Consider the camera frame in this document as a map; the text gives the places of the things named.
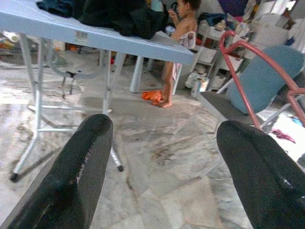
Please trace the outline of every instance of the light blue table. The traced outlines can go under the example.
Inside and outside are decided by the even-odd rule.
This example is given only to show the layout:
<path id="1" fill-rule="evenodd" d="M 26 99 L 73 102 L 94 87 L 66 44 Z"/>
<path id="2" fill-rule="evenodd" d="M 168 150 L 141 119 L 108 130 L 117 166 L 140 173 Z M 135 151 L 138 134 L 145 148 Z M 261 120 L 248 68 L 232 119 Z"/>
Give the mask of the light blue table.
<path id="1" fill-rule="evenodd" d="M 105 84 L 105 93 L 103 97 L 104 114 L 108 113 L 111 95 L 121 74 L 122 66 L 126 54 L 137 55 L 163 61 L 178 62 L 182 64 L 191 64 L 193 54 L 181 45 L 178 45 L 161 35 L 156 34 L 151 40 L 145 40 L 138 37 L 121 36 L 118 32 L 107 29 L 98 28 L 81 24 L 74 18 L 63 18 L 46 11 L 38 9 L 36 0 L 0 0 L 0 30 L 13 31 L 20 33 L 20 42 L 22 54 L 29 73 L 30 82 L 33 87 L 33 95 L 35 99 L 35 126 L 33 139 L 30 142 L 25 153 L 16 165 L 11 180 L 16 180 L 21 167 L 25 163 L 26 158 L 30 154 L 39 132 L 64 132 L 74 131 L 74 129 L 58 129 L 58 128 L 41 128 L 41 110 L 44 109 L 64 109 L 64 110 L 91 110 L 83 107 L 62 107 L 48 106 L 42 104 L 42 81 L 43 81 L 43 57 L 48 56 L 51 65 L 52 48 L 51 40 L 69 42 L 83 46 L 94 47 L 100 50 L 108 50 L 108 74 Z M 30 50 L 25 35 L 33 35 L 39 37 L 39 71 L 37 77 L 34 77 L 31 68 Z M 116 70 L 113 75 L 110 73 L 110 51 L 118 52 L 116 60 Z M 60 72 L 54 66 L 52 69 L 62 75 L 70 76 L 67 73 Z M 93 77 L 100 73 L 83 75 L 75 74 L 75 77 Z M 122 165 L 118 160 L 116 153 L 112 150 L 113 157 L 119 170 Z"/>

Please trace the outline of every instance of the child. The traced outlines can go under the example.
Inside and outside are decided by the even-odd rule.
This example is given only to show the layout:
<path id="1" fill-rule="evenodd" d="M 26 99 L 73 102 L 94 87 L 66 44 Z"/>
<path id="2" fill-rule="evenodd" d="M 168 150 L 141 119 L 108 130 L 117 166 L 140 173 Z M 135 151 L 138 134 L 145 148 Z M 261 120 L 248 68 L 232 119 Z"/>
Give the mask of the child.
<path id="1" fill-rule="evenodd" d="M 172 18 L 176 31 L 172 34 L 172 39 L 186 46 L 193 48 L 196 40 L 197 20 L 195 18 L 196 10 L 199 9 L 201 0 L 178 0 L 178 13 L 182 17 L 179 22 L 177 14 L 170 9 L 169 16 Z M 162 92 L 163 102 L 159 103 L 159 107 L 168 107 L 172 105 L 172 89 L 173 80 L 177 73 L 177 64 L 167 62 L 165 65 L 165 86 Z"/>

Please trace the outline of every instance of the orange cloth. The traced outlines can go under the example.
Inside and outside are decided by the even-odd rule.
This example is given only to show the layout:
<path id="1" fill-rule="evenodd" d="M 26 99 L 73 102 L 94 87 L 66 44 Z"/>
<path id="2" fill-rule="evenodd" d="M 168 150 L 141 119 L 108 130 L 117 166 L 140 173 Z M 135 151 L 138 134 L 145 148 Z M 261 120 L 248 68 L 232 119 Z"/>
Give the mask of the orange cloth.
<path id="1" fill-rule="evenodd" d="M 157 105 L 162 98 L 162 91 L 143 92 L 142 99 L 151 100 L 153 105 Z"/>

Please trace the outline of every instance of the child's hair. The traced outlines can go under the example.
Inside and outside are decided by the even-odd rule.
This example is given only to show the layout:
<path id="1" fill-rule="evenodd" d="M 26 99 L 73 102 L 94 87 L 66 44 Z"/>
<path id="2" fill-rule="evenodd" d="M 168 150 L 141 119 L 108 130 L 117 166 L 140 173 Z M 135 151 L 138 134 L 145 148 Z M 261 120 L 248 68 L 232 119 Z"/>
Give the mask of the child's hair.
<path id="1" fill-rule="evenodd" d="M 201 4 L 201 0 L 183 0 L 184 3 L 189 3 L 193 10 L 198 10 Z"/>

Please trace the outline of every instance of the tiled floor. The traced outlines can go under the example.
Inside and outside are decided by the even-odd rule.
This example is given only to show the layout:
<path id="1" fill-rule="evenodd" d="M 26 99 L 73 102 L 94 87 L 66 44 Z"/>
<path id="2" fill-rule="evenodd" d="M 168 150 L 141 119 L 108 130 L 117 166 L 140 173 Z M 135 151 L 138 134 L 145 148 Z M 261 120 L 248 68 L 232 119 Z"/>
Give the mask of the tiled floor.
<path id="1" fill-rule="evenodd" d="M 97 55 L 66 54 L 72 68 L 96 69 Z M 161 109 L 129 92 L 134 66 L 123 68 L 113 95 L 110 117 L 114 148 L 123 165 L 110 158 L 92 229 L 250 229 L 252 228 L 230 173 L 215 150 L 216 120 L 189 96 L 178 91 L 173 106 Z M 58 104 L 61 78 L 45 69 L 45 101 Z M 0 222 L 8 215 L 46 161 L 58 153 L 70 134 L 44 133 L 18 183 L 10 172 L 31 138 L 34 113 L 25 69 L 0 69 Z M 150 73 L 142 88 L 161 84 Z M 101 107 L 103 78 L 78 79 L 66 104 Z M 43 113 L 48 123 L 78 125 L 82 112 Z"/>

